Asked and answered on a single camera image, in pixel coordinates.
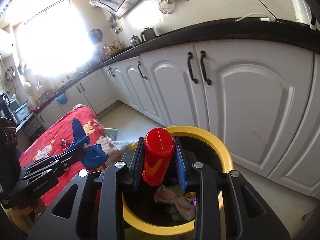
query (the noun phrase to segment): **towel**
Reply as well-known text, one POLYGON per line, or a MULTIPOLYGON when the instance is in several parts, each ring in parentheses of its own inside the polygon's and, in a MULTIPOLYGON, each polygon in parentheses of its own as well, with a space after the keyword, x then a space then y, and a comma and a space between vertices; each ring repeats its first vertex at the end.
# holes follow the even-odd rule
POLYGON ((76 148, 83 149, 85 155, 81 163, 86 169, 94 170, 106 162, 108 155, 102 150, 100 144, 90 144, 90 138, 85 134, 82 124, 77 118, 72 119, 72 133, 74 140, 67 152, 76 148))

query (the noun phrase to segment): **screw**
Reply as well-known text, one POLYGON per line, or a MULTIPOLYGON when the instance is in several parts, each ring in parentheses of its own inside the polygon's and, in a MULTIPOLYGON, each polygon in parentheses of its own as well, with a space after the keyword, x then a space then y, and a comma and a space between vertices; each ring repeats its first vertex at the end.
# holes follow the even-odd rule
POLYGON ((240 173, 239 173, 239 171, 233 170, 233 171, 230 171, 230 175, 232 177, 237 178, 237 177, 239 177, 240 173))
POLYGON ((125 166, 125 163, 124 163, 124 162, 117 162, 117 163, 115 164, 115 166, 116 166, 117 168, 122 168, 122 167, 125 166))
POLYGON ((80 177, 85 177, 85 176, 87 176, 88 175, 88 171, 87 170, 81 170, 81 171, 79 171, 78 172, 78 175, 80 176, 80 177))
POLYGON ((197 169, 201 169, 201 168, 203 168, 203 163, 201 163, 201 162, 196 162, 196 163, 194 163, 193 164, 193 166, 195 167, 195 168, 197 168, 197 169))

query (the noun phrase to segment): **white cabinet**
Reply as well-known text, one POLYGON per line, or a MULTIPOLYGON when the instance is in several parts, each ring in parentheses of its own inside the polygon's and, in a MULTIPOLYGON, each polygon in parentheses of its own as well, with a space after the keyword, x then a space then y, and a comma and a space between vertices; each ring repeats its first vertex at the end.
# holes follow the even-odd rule
POLYGON ((132 94, 140 105, 141 113, 165 125, 164 117, 140 57, 123 60, 120 65, 126 75, 132 94))
POLYGON ((58 105, 57 101, 52 101, 48 106, 46 106, 37 117, 42 122, 42 125, 49 129, 55 122, 61 119, 65 113, 58 105))
POLYGON ((41 123, 36 117, 31 117, 30 119, 31 121, 28 122, 26 126, 24 126, 24 131, 29 137, 31 137, 31 135, 33 135, 41 127, 41 123))
POLYGON ((140 111, 140 107, 133 97, 133 93, 130 87, 128 86, 128 82, 126 80, 124 71, 122 70, 120 63, 113 64, 111 71, 113 71, 113 75, 115 75, 116 82, 118 82, 118 86, 122 88, 122 91, 125 95, 124 103, 140 111))
POLYGON ((302 119, 312 52, 246 40, 199 43, 196 51, 203 58, 203 76, 206 72, 211 80, 204 81, 210 131, 227 146, 234 162, 268 176, 302 119))
POLYGON ((208 118, 194 46, 159 49, 140 55, 167 126, 189 125, 207 130, 208 118), (188 54, 192 55, 188 70, 188 54))
POLYGON ((111 65, 105 66, 103 67, 103 72, 104 75, 106 77, 106 79, 108 80, 111 89, 114 93, 115 98, 119 99, 122 102, 126 102, 127 98, 124 94, 124 91, 122 89, 122 87, 120 86, 120 83, 116 77, 116 75, 114 75, 114 68, 119 66, 119 63, 113 63, 111 65))
POLYGON ((84 96, 84 93, 80 88, 79 84, 76 84, 71 88, 69 88, 66 91, 66 97, 67 97, 67 102, 65 104, 62 105, 58 103, 65 113, 71 110, 75 105, 79 105, 79 104, 91 107, 87 98, 84 96))
POLYGON ((305 114, 292 143, 269 179, 320 199, 320 55, 305 114))
POLYGON ((78 84, 97 114, 116 101, 102 69, 86 76, 78 84))

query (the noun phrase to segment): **window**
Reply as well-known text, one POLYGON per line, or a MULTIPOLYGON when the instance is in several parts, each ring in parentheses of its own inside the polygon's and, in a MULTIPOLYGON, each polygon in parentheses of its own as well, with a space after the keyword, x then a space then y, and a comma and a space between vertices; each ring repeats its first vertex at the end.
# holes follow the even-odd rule
POLYGON ((72 73, 92 56, 94 47, 70 0, 41 11, 25 23, 25 28, 25 55, 35 75, 72 73))

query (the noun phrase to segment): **tile floor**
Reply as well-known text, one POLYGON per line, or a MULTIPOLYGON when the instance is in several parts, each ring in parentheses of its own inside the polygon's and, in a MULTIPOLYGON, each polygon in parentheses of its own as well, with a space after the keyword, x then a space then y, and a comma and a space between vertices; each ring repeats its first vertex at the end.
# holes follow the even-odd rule
MULTIPOLYGON (((152 128, 163 127, 125 104, 100 118, 99 122, 104 127, 117 128, 117 140, 138 140, 152 128)), ((304 226, 302 216, 313 211, 318 200, 281 186, 237 164, 234 167, 266 200, 294 238, 304 226)))

